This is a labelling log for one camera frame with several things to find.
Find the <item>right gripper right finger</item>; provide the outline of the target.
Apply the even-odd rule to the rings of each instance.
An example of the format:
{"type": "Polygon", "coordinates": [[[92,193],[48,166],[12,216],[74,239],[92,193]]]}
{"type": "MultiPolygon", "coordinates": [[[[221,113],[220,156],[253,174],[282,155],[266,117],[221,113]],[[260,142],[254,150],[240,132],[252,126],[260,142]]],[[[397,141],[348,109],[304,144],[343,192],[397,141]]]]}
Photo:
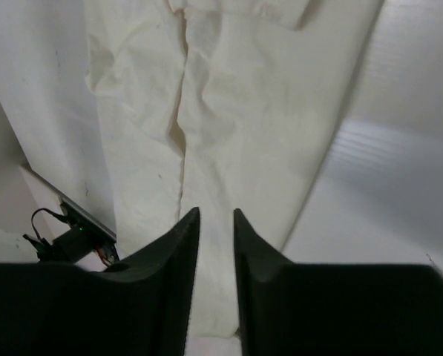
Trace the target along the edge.
{"type": "Polygon", "coordinates": [[[295,263],[234,211],[244,355],[443,355],[443,276],[420,264],[295,263]]]}

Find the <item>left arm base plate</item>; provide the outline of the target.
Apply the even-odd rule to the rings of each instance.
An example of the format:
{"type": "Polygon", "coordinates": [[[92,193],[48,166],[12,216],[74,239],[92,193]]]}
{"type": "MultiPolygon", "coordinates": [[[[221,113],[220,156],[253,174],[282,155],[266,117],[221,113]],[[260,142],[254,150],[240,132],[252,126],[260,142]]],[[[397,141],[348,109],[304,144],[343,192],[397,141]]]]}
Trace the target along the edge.
{"type": "Polygon", "coordinates": [[[33,236],[24,234],[23,238],[36,250],[41,262],[77,263],[90,253],[94,252],[106,267],[120,261],[116,248],[116,235],[99,223],[86,211],[68,201],[59,204],[60,213],[48,208],[39,208],[31,215],[34,218],[38,213],[45,212],[52,218],[67,225],[69,230],[53,241],[48,241],[32,224],[33,236]]]}

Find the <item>white t shirt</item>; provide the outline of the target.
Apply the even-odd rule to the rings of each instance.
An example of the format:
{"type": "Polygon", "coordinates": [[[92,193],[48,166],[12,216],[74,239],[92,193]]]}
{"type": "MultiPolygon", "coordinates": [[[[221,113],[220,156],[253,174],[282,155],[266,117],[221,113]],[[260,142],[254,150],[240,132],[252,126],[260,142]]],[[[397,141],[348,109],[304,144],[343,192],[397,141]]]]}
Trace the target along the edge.
{"type": "Polygon", "coordinates": [[[233,212],[283,247],[379,1],[86,1],[116,233],[132,253],[201,210],[189,332],[238,326],[233,212]]]}

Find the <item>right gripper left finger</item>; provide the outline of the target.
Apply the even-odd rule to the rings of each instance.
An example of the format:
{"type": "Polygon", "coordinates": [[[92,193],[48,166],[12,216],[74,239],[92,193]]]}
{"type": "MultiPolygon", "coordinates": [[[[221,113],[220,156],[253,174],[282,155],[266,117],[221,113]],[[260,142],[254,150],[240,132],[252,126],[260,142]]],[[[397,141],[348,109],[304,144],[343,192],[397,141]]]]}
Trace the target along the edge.
{"type": "Polygon", "coordinates": [[[182,355],[200,211],[104,271],[0,263],[0,355],[182,355]]]}

